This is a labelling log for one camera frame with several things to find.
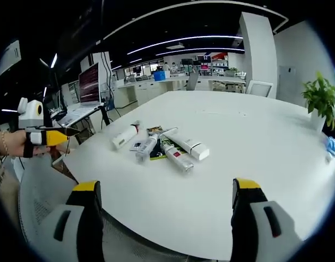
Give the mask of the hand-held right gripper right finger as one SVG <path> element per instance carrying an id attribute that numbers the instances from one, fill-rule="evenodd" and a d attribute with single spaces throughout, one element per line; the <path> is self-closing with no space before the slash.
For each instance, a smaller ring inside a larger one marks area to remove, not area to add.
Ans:
<path id="1" fill-rule="evenodd" d="M 258 183 L 233 179 L 231 261 L 289 261 L 302 246 L 294 220 Z"/>

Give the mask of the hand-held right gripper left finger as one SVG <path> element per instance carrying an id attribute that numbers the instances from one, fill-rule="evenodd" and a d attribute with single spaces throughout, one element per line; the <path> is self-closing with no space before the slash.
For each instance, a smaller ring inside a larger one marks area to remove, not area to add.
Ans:
<path id="1" fill-rule="evenodd" d="M 45 261 L 103 261 L 101 186 L 76 185 L 39 228 L 38 250 Z"/>

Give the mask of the person's left hand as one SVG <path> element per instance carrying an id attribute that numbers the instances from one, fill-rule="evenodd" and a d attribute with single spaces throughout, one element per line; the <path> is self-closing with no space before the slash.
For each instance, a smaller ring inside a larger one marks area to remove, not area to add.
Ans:
<path id="1" fill-rule="evenodd" d="M 32 158 L 42 154 L 49 153 L 51 148 L 45 146 L 33 146 L 27 141 L 25 130 L 18 130 L 13 133 L 6 133 L 4 141 L 7 146 L 7 152 L 11 156 Z"/>

